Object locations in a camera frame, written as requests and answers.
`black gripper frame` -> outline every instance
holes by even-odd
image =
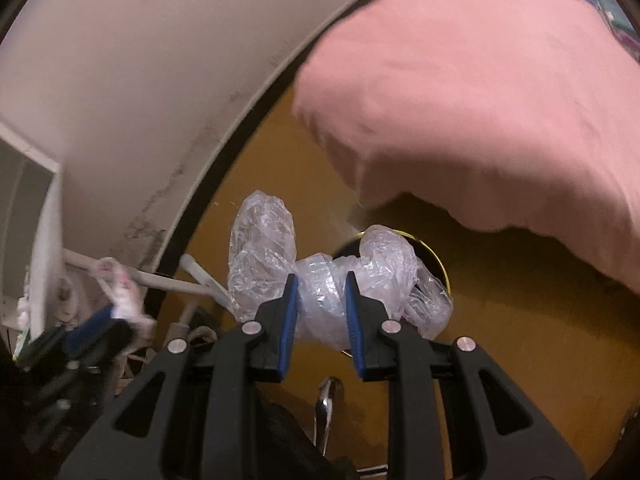
[[[471,339],[461,342],[463,351],[458,340],[430,342],[408,324],[385,332],[384,305],[360,295],[353,272],[346,302],[356,371],[364,381],[389,381],[390,480],[445,479],[434,380],[455,479],[585,479],[553,425]]]
[[[68,334],[61,326],[48,329],[16,361],[26,383],[28,423],[22,440],[33,454],[49,447],[68,450],[91,426],[100,410],[104,376],[135,336],[127,322],[111,319],[69,352]]]
[[[255,381],[280,382],[297,317],[298,279],[198,355],[170,342],[66,459],[59,480],[257,478]]]

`pink cloth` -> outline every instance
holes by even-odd
[[[294,113],[365,206],[402,192],[526,227],[640,292],[640,66],[583,0],[376,0]]]

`black object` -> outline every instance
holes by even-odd
[[[440,283],[447,288],[447,277],[444,274],[444,270],[440,261],[434,256],[434,254],[428,250],[419,241],[409,236],[402,235],[402,237],[409,242],[411,247],[414,248],[415,255],[424,263],[427,270],[434,278],[438,278]],[[360,238],[356,238],[350,242],[344,244],[334,254],[334,259],[342,256],[357,256],[360,257]]]
[[[627,415],[615,449],[591,480],[637,480],[640,478],[640,406]]]
[[[473,340],[449,347],[387,320],[382,303],[360,295],[353,272],[346,298],[356,371],[365,381],[389,380],[389,479],[444,478],[433,380],[440,381],[455,478],[585,478],[569,445]]]
[[[60,480],[256,478],[255,381],[280,382],[289,367],[298,279],[197,355],[173,340],[113,401],[73,450]]]
[[[50,328],[15,363],[0,345],[2,478],[52,478],[98,417],[113,359],[134,336],[103,312],[72,332]]]
[[[255,387],[286,374],[296,287],[290,275],[282,298],[203,354],[171,341],[88,431],[58,478],[356,478],[353,465],[325,460]],[[346,299],[359,376],[389,381],[388,478],[443,480],[438,380],[456,479],[584,480],[571,448],[475,342],[429,342],[388,320],[382,303],[360,295],[353,272]]]

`blue gripper pad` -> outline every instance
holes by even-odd
[[[286,310],[278,342],[278,375],[281,381],[284,380],[287,371],[289,371],[291,349],[293,347],[293,338],[296,334],[296,321],[298,320],[298,277],[294,274],[290,274],[287,279],[282,301],[286,302]]]
[[[344,295],[346,299],[347,310],[347,329],[349,331],[349,343],[351,345],[351,355],[353,356],[353,365],[356,368],[358,377],[364,379],[366,366],[364,357],[364,334],[358,309],[356,307],[356,297],[360,295],[358,283],[353,272],[347,274],[347,280],[344,285]]]
[[[266,337],[250,351],[249,367],[257,381],[279,383],[289,370],[298,320],[298,277],[290,274],[281,298],[265,301],[255,320]]]
[[[66,334],[65,353],[76,359],[86,348],[100,339],[112,324],[113,306],[106,306],[87,319],[82,325]]]

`white pipe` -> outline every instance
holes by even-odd
[[[192,298],[189,301],[189,303],[187,303],[186,306],[184,307],[182,314],[180,314],[180,319],[178,320],[178,324],[188,325],[191,321],[191,318],[193,317],[193,314],[196,313],[196,310],[198,309],[199,304],[200,303],[198,302],[198,300],[196,300],[195,298]]]
[[[180,256],[180,266],[188,272],[194,280],[201,285],[206,285],[214,292],[212,293],[216,303],[231,311],[231,298],[225,287],[220,285],[190,254]]]
[[[69,249],[64,250],[65,263],[77,267],[78,269],[89,270],[91,272],[95,269],[97,260],[84,256],[84,254],[78,254]],[[175,280],[173,278],[165,278],[164,276],[158,276],[156,274],[150,274],[149,272],[142,272],[141,270],[134,269],[133,267],[127,267],[127,272],[131,279],[139,285],[147,286],[148,288],[158,288],[160,290],[168,290],[171,292],[183,292],[185,294],[198,294],[200,296],[210,296],[217,302],[219,301],[220,292],[211,288],[210,286],[200,285],[198,283],[184,282],[182,280]]]

